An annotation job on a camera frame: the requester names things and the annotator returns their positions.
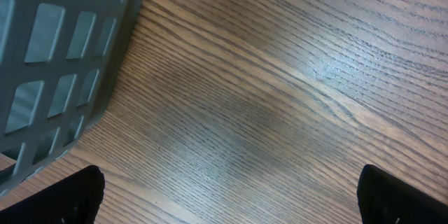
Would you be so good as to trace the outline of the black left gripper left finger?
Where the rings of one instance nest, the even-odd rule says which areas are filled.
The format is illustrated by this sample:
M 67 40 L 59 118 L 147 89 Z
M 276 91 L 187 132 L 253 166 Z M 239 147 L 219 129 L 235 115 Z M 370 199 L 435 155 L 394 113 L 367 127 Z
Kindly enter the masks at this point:
M 1 211 L 1 224 L 93 224 L 104 198 L 104 174 L 90 165 Z

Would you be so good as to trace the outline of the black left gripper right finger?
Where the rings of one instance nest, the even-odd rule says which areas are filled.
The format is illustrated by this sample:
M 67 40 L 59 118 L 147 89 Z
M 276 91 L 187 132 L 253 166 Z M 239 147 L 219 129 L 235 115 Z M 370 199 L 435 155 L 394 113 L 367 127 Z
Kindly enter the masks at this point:
M 357 187 L 364 224 L 447 224 L 447 205 L 388 172 L 364 166 Z

